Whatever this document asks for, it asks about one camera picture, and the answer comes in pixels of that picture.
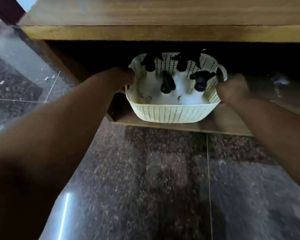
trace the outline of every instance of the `white wall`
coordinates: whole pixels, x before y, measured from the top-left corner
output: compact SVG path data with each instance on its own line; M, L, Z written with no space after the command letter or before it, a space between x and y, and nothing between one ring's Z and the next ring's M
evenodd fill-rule
M28 12L30 8L36 3L37 0L16 0L20 6Z

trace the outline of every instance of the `perforated basket wall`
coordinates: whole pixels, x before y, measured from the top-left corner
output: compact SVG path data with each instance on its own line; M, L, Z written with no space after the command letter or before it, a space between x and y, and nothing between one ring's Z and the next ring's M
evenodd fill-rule
M166 70L170 74L176 71L177 61L171 60L171 57L178 53L162 53L163 61L156 58L156 75L160 76L162 71ZM204 98L208 100L209 104L201 105L152 105L147 104L150 101L144 98L138 90L139 80L146 75L144 66L141 66L141 61L146 54L136 56L129 67L134 70L136 76L133 85L126 88L126 96L131 104L133 111L136 115L149 122L158 123L193 123L202 120L206 117L219 103L220 99L216 92L216 84L218 83L217 77L213 77L208 81L207 89L204 92ZM227 71L225 68L218 64L218 62L211 56L201 54L200 57L201 68L199 69L194 62L188 62L187 67L187 79L189 79L192 73L201 70L207 70L209 72L216 72L217 68L220 68L223 72L224 80L227 80Z

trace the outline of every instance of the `grout line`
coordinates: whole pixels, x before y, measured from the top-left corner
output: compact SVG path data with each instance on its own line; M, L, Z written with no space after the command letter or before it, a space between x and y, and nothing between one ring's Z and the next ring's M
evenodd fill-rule
M44 103L43 101L29 101L29 100L6 99L6 98L0 98L0 100L3 100L3 101L15 101L15 102Z
M211 227L211 240L212 240L212 209L211 209L209 150L208 150L208 135L207 134L206 134L206 139L207 139L208 182L209 182L209 203L210 203L210 227Z
M48 99L48 97L49 97L49 95L50 95L50 93L51 93L51 91L52 91L52 88L53 88L54 84L56 83L56 81L57 81L59 75L60 75L60 71L59 71L59 73L58 73L58 76L56 77L56 80L54 80L54 83L52 84L52 87L51 87L51 89L50 89L50 91L49 91L49 93L48 93L48 95L47 95L46 100L44 101L44 103L47 102L47 99Z

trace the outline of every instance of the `granite floor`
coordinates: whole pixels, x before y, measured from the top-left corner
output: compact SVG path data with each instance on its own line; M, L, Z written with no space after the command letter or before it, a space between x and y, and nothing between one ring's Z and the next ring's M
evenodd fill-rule
M0 21L0 130L71 89ZM300 188L252 137L104 119L40 239L300 240Z

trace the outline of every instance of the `forearm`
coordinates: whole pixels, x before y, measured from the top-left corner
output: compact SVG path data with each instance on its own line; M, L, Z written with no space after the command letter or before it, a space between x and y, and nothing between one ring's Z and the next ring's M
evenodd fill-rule
M116 92L109 73L21 118L0 133L0 161L62 189L84 157Z
M300 115L256 98L242 99L232 107L300 185Z

